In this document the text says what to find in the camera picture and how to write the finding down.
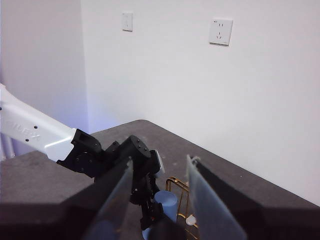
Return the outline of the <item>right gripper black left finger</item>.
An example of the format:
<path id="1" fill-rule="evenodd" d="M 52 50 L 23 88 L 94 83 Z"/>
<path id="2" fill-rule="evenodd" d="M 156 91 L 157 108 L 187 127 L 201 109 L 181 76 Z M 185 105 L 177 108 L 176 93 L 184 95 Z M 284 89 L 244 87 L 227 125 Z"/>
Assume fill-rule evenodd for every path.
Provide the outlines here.
<path id="1" fill-rule="evenodd" d="M 114 168 L 58 204 L 2 203 L 2 240 L 117 240 L 130 201 L 133 161 Z"/>

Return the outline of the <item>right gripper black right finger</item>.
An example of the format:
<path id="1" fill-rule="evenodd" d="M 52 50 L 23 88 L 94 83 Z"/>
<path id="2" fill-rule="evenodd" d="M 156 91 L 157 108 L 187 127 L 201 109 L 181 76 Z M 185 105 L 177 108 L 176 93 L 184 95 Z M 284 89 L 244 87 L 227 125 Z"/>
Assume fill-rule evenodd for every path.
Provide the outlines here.
<path id="1" fill-rule="evenodd" d="M 267 207 L 186 157 L 190 201 L 202 240 L 318 240 L 320 209 Z"/>

